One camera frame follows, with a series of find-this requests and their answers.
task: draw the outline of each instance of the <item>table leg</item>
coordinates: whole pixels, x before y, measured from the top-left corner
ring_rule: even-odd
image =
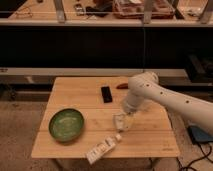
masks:
[[[57,159],[51,159],[53,164],[57,167],[58,171],[64,171],[64,167],[58,162]]]
[[[149,160],[150,160],[151,164],[147,167],[147,169],[153,170],[155,168],[155,166],[159,163],[161,158],[154,158],[154,160],[149,158]]]

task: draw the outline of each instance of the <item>table top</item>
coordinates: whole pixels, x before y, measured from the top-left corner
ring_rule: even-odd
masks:
[[[113,115],[123,113],[121,101],[128,90],[116,89],[127,77],[58,77],[55,80],[44,117],[32,150],[33,158],[85,158],[86,152],[117,132]],[[109,86],[113,102],[104,103],[101,87]],[[56,142],[48,131],[51,117],[64,108],[75,108],[85,118],[83,133],[74,142]],[[146,100],[134,115],[129,131],[121,133],[122,141],[104,157],[176,157],[179,149],[166,110]]]

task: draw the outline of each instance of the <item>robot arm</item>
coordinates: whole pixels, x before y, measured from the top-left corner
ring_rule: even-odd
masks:
[[[139,109],[143,99],[151,99],[176,111],[213,135],[213,103],[177,93],[158,85],[158,76],[146,72],[130,78],[129,92],[122,106],[127,114]]]

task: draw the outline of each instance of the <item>green bowl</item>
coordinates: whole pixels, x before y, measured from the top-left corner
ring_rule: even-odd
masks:
[[[49,123],[51,136],[59,142],[68,142],[78,137],[84,126],[84,118],[76,109],[57,112]]]

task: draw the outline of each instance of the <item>floor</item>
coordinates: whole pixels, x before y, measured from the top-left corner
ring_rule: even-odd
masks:
[[[39,128],[49,91],[19,91],[11,100],[10,93],[0,91],[0,171],[56,171],[48,159],[32,159],[31,150]],[[179,160],[187,165],[191,160],[202,156],[199,148],[191,144],[185,130],[185,123],[179,115],[169,112],[172,126],[181,151]],[[104,159],[90,166],[86,160],[61,160],[67,170],[73,171],[141,171],[148,159]],[[213,170],[213,165],[202,160],[193,165],[199,171]],[[164,158],[155,171],[176,171],[179,165],[175,158]]]

